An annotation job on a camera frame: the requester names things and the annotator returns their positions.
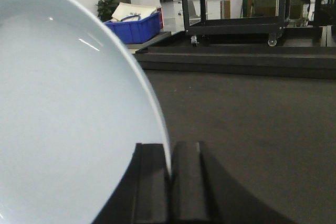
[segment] black frame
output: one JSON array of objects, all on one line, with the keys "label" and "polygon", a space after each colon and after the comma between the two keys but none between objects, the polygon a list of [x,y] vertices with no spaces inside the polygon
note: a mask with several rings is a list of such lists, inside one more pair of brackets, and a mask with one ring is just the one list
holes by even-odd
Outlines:
[{"label": "black frame", "polygon": [[187,35],[266,33],[275,38],[285,27],[286,0],[277,0],[278,16],[244,19],[206,19],[206,0],[199,0],[201,21],[190,25],[188,0],[182,0],[184,28]]}]

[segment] blue bin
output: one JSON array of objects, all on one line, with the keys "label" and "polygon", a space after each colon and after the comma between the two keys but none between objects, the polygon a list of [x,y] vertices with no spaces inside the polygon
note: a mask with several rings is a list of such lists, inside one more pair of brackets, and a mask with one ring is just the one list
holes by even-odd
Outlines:
[{"label": "blue bin", "polygon": [[142,44],[160,32],[159,12],[139,21],[104,22],[125,44]]}]

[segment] green plant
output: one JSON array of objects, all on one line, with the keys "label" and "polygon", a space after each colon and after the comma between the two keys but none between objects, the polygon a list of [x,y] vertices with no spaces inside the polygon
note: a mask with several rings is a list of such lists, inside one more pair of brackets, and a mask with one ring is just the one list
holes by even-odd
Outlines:
[{"label": "green plant", "polygon": [[102,22],[110,20],[118,5],[116,0],[98,0],[98,18]]}]

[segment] dark gray mat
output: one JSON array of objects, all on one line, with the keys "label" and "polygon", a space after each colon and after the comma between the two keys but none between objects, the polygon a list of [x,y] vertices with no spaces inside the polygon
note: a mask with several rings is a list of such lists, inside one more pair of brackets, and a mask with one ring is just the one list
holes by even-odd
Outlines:
[{"label": "dark gray mat", "polygon": [[336,81],[147,71],[176,141],[205,141],[260,200],[336,223]]}]

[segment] caster wheel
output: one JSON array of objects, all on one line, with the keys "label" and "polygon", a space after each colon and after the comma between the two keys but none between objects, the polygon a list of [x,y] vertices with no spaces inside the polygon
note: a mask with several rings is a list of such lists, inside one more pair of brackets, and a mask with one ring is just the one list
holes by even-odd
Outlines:
[{"label": "caster wheel", "polygon": [[269,41],[267,41],[267,44],[270,46],[270,47],[275,47],[276,46],[276,44],[277,44],[277,40],[269,40]]},{"label": "caster wheel", "polygon": [[197,44],[198,44],[197,35],[191,36],[191,45],[193,45],[193,47],[197,47]]}]

